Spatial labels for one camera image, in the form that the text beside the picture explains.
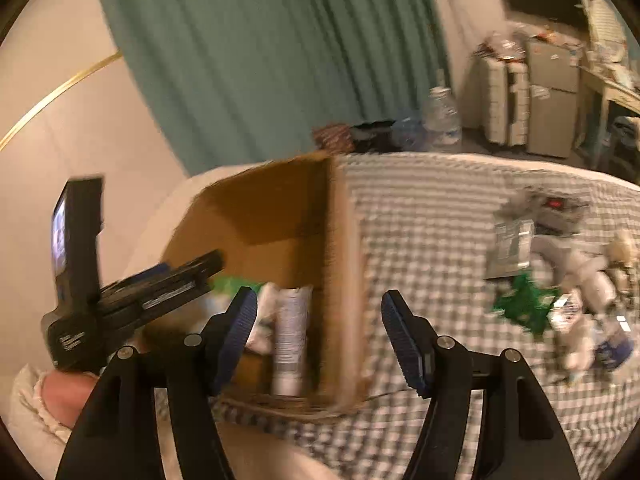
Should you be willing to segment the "person's left hand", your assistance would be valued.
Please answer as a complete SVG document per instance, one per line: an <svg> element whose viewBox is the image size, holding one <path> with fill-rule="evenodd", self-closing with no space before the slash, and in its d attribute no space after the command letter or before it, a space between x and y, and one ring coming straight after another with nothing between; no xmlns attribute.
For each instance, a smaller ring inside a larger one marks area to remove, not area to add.
<svg viewBox="0 0 640 480"><path fill-rule="evenodd" d="M97 382L96 375L90 373L51 370L43 378L41 399L58 422L73 429Z"/></svg>

